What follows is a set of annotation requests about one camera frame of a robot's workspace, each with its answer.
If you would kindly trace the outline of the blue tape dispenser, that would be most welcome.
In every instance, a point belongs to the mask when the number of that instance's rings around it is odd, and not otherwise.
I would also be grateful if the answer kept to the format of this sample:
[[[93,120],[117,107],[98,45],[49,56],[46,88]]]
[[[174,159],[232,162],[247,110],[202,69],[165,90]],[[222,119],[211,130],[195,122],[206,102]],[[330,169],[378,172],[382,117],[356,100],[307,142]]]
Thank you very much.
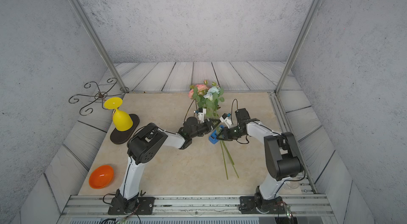
[[[219,125],[213,132],[212,134],[208,137],[208,140],[213,144],[217,144],[219,140],[217,139],[217,136],[222,132],[224,126]]]

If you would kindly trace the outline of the artificial flower bouquet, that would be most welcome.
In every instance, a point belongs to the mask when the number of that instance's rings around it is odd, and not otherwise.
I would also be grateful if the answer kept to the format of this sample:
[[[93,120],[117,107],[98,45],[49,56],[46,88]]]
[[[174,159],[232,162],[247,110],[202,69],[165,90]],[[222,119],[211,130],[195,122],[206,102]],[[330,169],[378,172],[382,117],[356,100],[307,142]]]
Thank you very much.
[[[218,110],[220,109],[219,105],[225,101],[223,95],[224,89],[222,87],[220,87],[215,82],[209,83],[208,81],[204,81],[202,84],[191,85],[190,91],[188,93],[188,97],[196,105],[195,110],[196,115],[197,110],[199,108],[205,108],[206,109],[205,118],[213,118],[218,120],[219,117],[222,116],[218,113]],[[222,150],[225,175],[228,176],[226,164],[226,161],[228,160],[233,168],[235,175],[239,177],[239,174],[235,167],[235,162],[226,146],[225,141],[219,140],[219,143]]]

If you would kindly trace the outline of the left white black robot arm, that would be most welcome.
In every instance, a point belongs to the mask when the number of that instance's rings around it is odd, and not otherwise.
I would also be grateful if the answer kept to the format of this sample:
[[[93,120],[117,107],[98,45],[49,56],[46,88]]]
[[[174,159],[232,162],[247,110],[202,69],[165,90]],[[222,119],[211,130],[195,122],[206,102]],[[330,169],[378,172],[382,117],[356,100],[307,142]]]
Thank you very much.
[[[116,198],[127,203],[138,196],[145,166],[162,146],[184,150],[195,137],[213,132],[219,124],[218,119],[209,118],[199,123],[197,118],[189,117],[177,133],[161,129],[154,123],[142,127],[128,143],[128,165]]]

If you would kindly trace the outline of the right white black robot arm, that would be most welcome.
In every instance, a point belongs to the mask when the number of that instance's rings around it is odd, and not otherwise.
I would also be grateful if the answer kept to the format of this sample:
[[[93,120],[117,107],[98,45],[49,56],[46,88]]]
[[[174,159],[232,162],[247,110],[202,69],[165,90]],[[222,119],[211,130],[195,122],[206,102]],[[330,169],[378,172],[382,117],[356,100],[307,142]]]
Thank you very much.
[[[217,140],[233,141],[250,136],[263,143],[268,175],[256,188],[254,199],[258,208],[276,205],[278,192],[285,183],[300,182],[306,176],[295,137],[291,132],[275,132],[260,120],[250,118],[246,109],[238,109],[235,114],[237,125],[233,124],[230,114],[219,118],[226,127],[217,133]]]

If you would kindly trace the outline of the yellow plastic goblet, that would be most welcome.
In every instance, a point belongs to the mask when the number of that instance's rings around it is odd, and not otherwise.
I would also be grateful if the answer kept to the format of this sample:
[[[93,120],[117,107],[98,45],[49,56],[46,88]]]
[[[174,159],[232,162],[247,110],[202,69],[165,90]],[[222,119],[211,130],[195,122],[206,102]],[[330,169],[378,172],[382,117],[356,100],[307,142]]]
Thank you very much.
[[[112,97],[104,103],[106,109],[113,110],[112,121],[119,131],[128,130],[133,125],[130,115],[119,109],[122,104],[123,100],[119,97]]]

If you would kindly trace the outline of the clear plastic cup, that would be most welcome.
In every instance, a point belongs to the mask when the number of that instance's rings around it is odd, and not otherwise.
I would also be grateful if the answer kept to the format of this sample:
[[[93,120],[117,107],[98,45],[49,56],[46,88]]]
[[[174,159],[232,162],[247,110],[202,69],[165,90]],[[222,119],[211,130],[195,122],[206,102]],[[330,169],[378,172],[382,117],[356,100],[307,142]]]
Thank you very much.
[[[285,190],[296,190],[298,189],[300,186],[299,182],[295,182],[295,181],[286,181],[283,185],[283,188]]]

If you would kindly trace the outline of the black oval tray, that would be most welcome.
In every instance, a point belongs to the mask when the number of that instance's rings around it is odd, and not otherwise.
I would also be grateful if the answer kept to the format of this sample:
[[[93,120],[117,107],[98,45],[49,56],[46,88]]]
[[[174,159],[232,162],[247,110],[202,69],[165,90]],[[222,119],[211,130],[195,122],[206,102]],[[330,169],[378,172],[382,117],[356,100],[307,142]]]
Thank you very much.
[[[121,145],[123,143],[126,143],[131,136],[134,134],[134,132],[136,131],[139,123],[140,123],[140,119],[136,114],[130,114],[130,118],[133,122],[133,125],[125,131],[119,131],[118,129],[114,129],[110,135],[110,140],[112,143],[116,144],[116,145]]]

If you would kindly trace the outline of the orange plastic bowl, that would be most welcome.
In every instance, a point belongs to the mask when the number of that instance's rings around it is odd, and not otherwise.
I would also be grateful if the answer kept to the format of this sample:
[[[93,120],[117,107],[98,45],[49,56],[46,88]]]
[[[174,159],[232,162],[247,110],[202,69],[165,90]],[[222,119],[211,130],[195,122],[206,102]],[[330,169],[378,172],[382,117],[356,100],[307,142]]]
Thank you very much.
[[[114,169],[110,165],[103,165],[95,169],[89,177],[89,186],[102,189],[108,186],[114,178]]]

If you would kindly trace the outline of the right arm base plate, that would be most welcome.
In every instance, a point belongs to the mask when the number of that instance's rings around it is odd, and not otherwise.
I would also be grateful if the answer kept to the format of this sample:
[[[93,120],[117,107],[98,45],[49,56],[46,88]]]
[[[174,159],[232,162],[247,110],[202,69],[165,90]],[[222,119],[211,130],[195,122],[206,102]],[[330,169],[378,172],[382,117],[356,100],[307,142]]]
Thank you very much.
[[[282,197],[265,200],[260,195],[241,196],[238,210],[242,214],[285,214]]]

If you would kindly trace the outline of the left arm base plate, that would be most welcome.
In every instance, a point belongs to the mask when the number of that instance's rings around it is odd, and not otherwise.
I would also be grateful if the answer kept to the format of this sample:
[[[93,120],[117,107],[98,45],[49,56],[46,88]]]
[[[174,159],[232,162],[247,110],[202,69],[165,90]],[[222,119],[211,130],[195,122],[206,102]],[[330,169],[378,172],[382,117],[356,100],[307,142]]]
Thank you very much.
[[[119,196],[112,199],[108,210],[108,215],[152,215],[154,208],[155,197],[135,197],[130,200],[125,200]]]

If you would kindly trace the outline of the aluminium rail front frame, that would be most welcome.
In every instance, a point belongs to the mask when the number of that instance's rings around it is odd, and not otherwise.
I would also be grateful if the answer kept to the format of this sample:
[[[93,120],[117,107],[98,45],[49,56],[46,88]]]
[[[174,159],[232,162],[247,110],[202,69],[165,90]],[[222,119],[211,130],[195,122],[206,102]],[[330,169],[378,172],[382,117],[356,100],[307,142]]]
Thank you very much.
[[[155,195],[141,198],[135,213],[110,213],[111,195],[71,196],[59,224],[335,224],[324,194],[283,195],[259,210],[251,196]]]

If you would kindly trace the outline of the right aluminium corner post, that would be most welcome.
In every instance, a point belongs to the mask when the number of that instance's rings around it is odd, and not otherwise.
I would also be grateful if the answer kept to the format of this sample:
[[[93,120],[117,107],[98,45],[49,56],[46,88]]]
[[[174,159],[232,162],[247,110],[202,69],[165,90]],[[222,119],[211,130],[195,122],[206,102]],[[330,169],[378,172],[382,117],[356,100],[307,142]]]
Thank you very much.
[[[299,32],[299,34],[297,36],[297,39],[296,39],[296,41],[294,43],[294,46],[293,46],[293,48],[292,48],[292,50],[290,52],[290,55],[288,56],[288,59],[286,61],[286,65],[284,67],[284,70],[282,72],[280,80],[279,80],[279,82],[277,84],[277,88],[275,90],[276,95],[278,95],[283,89],[283,86],[284,86],[285,81],[286,81],[286,79],[288,77],[289,71],[291,70],[291,68],[292,68],[292,66],[293,66],[293,64],[294,64],[294,62],[295,62],[295,60],[296,60],[296,58],[297,58],[297,56],[299,54],[300,48],[301,48],[301,46],[302,46],[302,44],[303,44],[303,42],[304,42],[304,40],[306,38],[306,35],[307,35],[311,25],[312,25],[312,21],[313,21],[315,15],[318,12],[318,9],[319,9],[319,7],[321,5],[321,2],[322,2],[322,0],[312,0],[312,2],[311,2],[311,5],[310,5],[310,7],[308,9],[305,20],[303,22],[303,25],[302,25],[302,27],[300,29],[300,32]]]

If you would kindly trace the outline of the aluminium corner post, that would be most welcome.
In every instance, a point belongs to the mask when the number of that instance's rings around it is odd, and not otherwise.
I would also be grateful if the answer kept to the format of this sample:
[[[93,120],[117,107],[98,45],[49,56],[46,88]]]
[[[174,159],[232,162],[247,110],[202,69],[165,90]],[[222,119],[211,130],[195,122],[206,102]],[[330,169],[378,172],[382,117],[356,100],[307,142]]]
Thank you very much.
[[[120,90],[123,93],[127,93],[128,89],[123,82],[120,74],[118,73],[116,67],[114,66],[111,58],[108,55],[108,52],[104,45],[102,44],[97,32],[95,31],[95,28],[93,27],[89,17],[87,16],[81,2],[79,0],[68,0],[72,8],[74,9],[76,15],[78,16],[81,24],[84,26],[85,31],[87,32],[89,38],[91,39],[92,43],[96,47],[98,54],[101,56],[103,62],[109,69],[109,71],[112,73],[114,78],[117,79],[117,83],[120,85]]]
[[[308,9],[305,20],[303,22],[303,25],[302,25],[302,27],[300,29],[300,32],[299,32],[299,34],[297,36],[297,39],[296,39],[296,41],[294,43],[294,46],[293,46],[293,48],[292,48],[292,50],[290,52],[290,55],[288,56],[288,59],[286,61],[286,65],[284,67],[284,70],[282,72],[280,80],[279,80],[279,82],[277,84],[277,88],[275,90],[276,95],[278,95],[283,89],[283,86],[284,86],[285,81],[286,81],[286,79],[288,77],[289,71],[291,70],[291,68],[292,68],[292,66],[293,66],[293,64],[294,64],[294,62],[295,62],[295,60],[296,60],[296,58],[297,58],[297,56],[299,54],[300,48],[301,48],[301,46],[302,46],[302,44],[303,44],[303,42],[304,42],[304,40],[306,38],[306,35],[307,35],[311,25],[312,25],[312,21],[313,21],[315,15],[318,12],[318,9],[319,9],[319,7],[321,5],[321,2],[322,2],[322,0],[312,0],[312,2],[311,2],[311,5],[310,5],[310,7]]]

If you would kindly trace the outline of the left aluminium corner post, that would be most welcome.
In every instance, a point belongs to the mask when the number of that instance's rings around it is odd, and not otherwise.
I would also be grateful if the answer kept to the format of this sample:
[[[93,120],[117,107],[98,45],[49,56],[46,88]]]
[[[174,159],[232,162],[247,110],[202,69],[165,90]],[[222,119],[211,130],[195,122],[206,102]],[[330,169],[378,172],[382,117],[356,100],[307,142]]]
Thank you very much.
[[[95,31],[95,28],[93,27],[89,17],[87,16],[81,2],[79,0],[68,0],[72,8],[74,9],[76,15],[78,16],[81,24],[84,26],[85,31],[87,32],[89,38],[91,39],[92,43],[96,47],[98,54],[101,56],[103,62],[109,69],[109,71],[112,73],[114,78],[117,79],[117,83],[120,85],[120,90],[123,93],[127,93],[128,89],[123,82],[120,74],[118,73],[116,67],[114,66],[111,58],[108,55],[108,52],[104,45],[102,44],[97,32]]]

